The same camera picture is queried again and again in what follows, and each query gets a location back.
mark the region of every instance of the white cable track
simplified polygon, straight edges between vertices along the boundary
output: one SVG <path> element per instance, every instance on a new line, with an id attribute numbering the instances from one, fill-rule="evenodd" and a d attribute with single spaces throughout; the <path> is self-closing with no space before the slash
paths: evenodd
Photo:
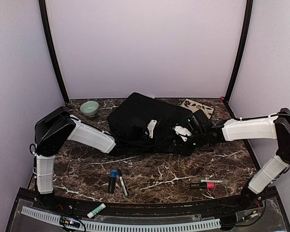
<path id="1" fill-rule="evenodd" d="M 59 215 L 43 212 L 38 209 L 33 209 L 26 206 L 23 206 L 21 213 L 31 218 L 35 218 L 52 225 L 60 226 Z M 82 220 L 82 222 L 85 224 L 86 231 L 88 232 L 198 232 L 218 229 L 221 227 L 220 219 L 171 225 L 123 225 L 100 223 L 87 220 Z M 83 226 L 81 226 L 78 231 L 84 231 Z"/>

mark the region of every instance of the black frame pole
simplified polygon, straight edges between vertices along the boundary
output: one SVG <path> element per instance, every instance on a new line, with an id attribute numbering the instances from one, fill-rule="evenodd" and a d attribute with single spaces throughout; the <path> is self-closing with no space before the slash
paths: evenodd
<path id="1" fill-rule="evenodd" d="M 63 78 L 60 72 L 60 68 L 59 68 L 59 64 L 58 64 L 58 60 L 57 60 L 57 56 L 55 52 L 55 47 L 54 47 L 54 43 L 52 39 L 52 34 L 51 34 L 50 26 L 49 26 L 45 0 L 39 0 L 39 4 L 40 4 L 41 18 L 42 18 L 44 34 L 45 34 L 45 38 L 46 38 L 46 42 L 48 46 L 49 55 L 52 60 L 53 68 L 55 71 L 55 75 L 58 81 L 58 85 L 59 85 L 63 100 L 67 104 L 69 102 L 69 96 L 68 96 L 68 93 L 65 88 Z"/>
<path id="2" fill-rule="evenodd" d="M 246 2 L 245 16 L 244 16 L 244 21 L 243 21 L 240 43 L 238 45 L 238 50 L 237 50 L 237 54 L 236 54 L 235 63 L 234 63 L 233 71 L 231 74 L 229 86 L 228 86 L 226 95 L 224 97 L 224 101 L 226 103 L 228 103 L 230 98 L 231 98 L 231 95 L 232 95 L 232 92 L 234 89 L 234 85 L 236 82 L 236 78 L 238 75 L 238 71 L 240 69 L 240 65 L 241 65 L 241 61 L 242 61 L 242 57 L 243 57 L 243 53 L 244 53 L 244 48 L 245 48 L 245 44 L 246 44 L 246 39 L 247 39 L 247 35 L 248 35 L 250 17 L 251 17 L 251 12 L 252 12 L 252 3 L 253 3 L 253 0 L 247 0 L 247 2 Z"/>

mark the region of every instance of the card with leaves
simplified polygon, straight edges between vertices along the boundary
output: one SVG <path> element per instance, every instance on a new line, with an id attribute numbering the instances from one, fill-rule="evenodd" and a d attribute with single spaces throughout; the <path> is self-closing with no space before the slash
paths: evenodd
<path id="1" fill-rule="evenodd" d="M 193 113 L 197 110 L 203 110 L 206 116 L 210 119 L 214 113 L 214 108 L 201 104 L 197 101 L 193 101 L 190 99 L 185 99 L 184 102 L 180 105 L 181 107 L 187 108 L 191 110 Z"/>

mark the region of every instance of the black bag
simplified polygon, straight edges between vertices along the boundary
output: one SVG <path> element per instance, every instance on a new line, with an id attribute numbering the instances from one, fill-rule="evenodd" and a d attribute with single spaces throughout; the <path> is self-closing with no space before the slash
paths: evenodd
<path id="1" fill-rule="evenodd" d="M 181 149 L 184 145 L 189 150 L 186 155 L 190 155 L 190 143 L 184 144 L 173 128 L 176 125 L 188 128 L 187 118 L 191 114 L 189 109 L 132 93 L 108 116 L 107 121 L 111 134 L 122 143 L 152 148 L 155 152 L 186 154 Z M 152 119 L 157 120 L 157 124 L 151 139 L 147 126 Z"/>

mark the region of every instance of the white wall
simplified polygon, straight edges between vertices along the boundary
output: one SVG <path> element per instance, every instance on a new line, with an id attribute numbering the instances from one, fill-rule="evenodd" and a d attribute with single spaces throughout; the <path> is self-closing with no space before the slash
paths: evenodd
<path id="1" fill-rule="evenodd" d="M 290 0 L 255 0 L 247 44 L 230 101 L 236 116 L 290 109 Z M 251 141 L 261 165 L 277 149 L 274 141 Z M 290 220 L 290 171 L 276 181 Z"/>
<path id="2" fill-rule="evenodd" d="M 31 175 L 34 125 L 63 104 L 38 1 L 0 0 L 0 232 Z"/>
<path id="3" fill-rule="evenodd" d="M 71 99 L 224 96 L 245 0 L 48 0 Z"/>

